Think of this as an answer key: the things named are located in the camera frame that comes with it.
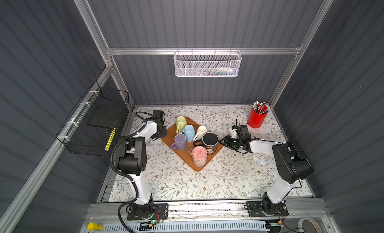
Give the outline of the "light green mug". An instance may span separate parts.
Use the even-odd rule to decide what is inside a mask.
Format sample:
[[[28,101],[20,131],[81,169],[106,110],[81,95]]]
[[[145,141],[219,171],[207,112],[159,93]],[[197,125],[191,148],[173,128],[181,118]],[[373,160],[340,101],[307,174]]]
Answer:
[[[176,122],[176,134],[182,133],[187,124],[188,123],[186,118],[183,116],[179,116]]]

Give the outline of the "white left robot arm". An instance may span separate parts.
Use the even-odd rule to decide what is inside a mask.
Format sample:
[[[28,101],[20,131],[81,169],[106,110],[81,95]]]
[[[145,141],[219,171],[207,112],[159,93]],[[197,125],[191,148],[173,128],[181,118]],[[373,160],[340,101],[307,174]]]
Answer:
[[[128,202],[131,211],[152,215],[153,196],[142,176],[148,159],[146,143],[167,135],[166,115],[161,110],[154,110],[152,113],[138,111],[135,116],[143,121],[141,127],[118,141],[111,153],[110,164],[117,175],[132,184],[134,195]]]

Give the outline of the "light blue mug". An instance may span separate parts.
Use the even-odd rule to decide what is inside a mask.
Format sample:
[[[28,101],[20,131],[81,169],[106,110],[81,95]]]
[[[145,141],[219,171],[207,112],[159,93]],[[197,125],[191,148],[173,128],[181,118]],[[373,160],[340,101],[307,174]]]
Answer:
[[[186,136],[187,142],[193,142],[195,137],[195,129],[192,125],[188,124],[184,127],[182,133]]]

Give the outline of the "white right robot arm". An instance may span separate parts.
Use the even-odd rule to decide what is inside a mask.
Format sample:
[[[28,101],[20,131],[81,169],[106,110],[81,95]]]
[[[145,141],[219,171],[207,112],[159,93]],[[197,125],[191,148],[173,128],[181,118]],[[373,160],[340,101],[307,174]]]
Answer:
[[[241,154],[251,153],[254,161],[260,165],[275,161],[279,176],[264,193],[258,207],[268,217],[282,216],[280,209],[284,208],[289,193],[314,172],[314,167],[297,141],[252,138],[245,125],[232,126],[230,135],[222,138],[220,144]]]

